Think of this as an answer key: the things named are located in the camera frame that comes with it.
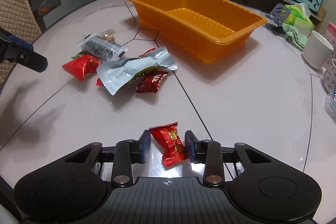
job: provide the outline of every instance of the orange plastic basket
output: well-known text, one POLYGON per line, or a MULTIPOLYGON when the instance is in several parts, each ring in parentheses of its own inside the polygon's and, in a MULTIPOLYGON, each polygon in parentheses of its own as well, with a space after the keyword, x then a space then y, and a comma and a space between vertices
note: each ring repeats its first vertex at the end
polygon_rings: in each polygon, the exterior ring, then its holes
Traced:
POLYGON ((205 63, 242 44, 267 20, 228 0, 129 0, 140 20, 205 63))

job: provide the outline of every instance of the beige chair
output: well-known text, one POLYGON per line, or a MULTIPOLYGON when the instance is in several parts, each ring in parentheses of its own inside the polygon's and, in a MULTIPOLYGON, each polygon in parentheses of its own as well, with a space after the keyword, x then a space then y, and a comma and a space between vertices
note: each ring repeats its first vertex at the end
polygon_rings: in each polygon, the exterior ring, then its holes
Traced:
MULTIPOLYGON (((28 0, 0 0, 0 27, 28 43, 33 43, 41 35, 28 0)), ((8 61, 0 64, 0 85, 14 65, 8 61)))

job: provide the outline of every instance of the green cloth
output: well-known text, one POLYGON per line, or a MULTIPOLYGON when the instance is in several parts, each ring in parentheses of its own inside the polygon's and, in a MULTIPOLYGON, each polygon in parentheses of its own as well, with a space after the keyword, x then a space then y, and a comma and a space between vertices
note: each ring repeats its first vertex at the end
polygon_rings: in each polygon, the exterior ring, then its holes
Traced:
POLYGON ((303 48, 307 44, 308 38, 301 34, 297 28, 289 24, 282 24, 283 31, 286 34, 287 39, 300 51, 303 51, 303 48))

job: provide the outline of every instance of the round table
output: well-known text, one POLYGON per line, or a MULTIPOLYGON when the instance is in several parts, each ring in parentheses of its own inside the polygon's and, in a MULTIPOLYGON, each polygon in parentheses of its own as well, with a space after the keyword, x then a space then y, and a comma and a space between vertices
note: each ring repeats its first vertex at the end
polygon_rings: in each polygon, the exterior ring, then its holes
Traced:
MULTIPOLYGON (((336 216, 331 205, 336 125, 323 109, 323 72, 310 68, 299 50, 266 28, 257 28, 245 47, 208 65, 174 47, 160 31, 142 26, 131 3, 97 0, 50 27, 34 49, 48 59, 47 70, 40 74, 17 65, 0 96, 0 174, 12 187, 25 174, 90 142, 112 146, 178 121, 181 138, 192 130, 198 139, 212 138, 222 146, 245 142, 306 172, 323 192, 314 219, 324 224, 336 216), (157 94, 135 94, 131 83, 112 96, 95 85, 96 75, 80 82, 62 69, 80 51, 78 41, 111 28, 129 49, 128 57, 160 45, 174 56, 178 70, 157 94)), ((153 142, 149 162, 134 166, 134 177, 202 176, 204 165, 188 161, 164 169, 161 153, 153 142)), ((105 168, 103 179, 110 179, 111 168, 105 168)), ((233 166, 225 171, 232 180, 233 166)))

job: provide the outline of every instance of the foil packet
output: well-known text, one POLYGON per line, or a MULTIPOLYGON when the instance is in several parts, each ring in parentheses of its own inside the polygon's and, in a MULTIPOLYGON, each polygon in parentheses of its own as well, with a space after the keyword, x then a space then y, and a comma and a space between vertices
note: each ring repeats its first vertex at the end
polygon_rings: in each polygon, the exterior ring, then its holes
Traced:
POLYGON ((107 41, 95 34, 90 34, 78 43, 78 46, 85 52, 98 57, 102 62, 119 60, 128 50, 126 47, 107 41))
POLYGON ((132 82, 137 76, 143 75, 147 70, 160 67, 168 70, 177 69, 175 61, 164 46, 142 57, 124 58, 102 63, 98 66, 97 73, 107 90, 115 95, 123 85, 132 82))

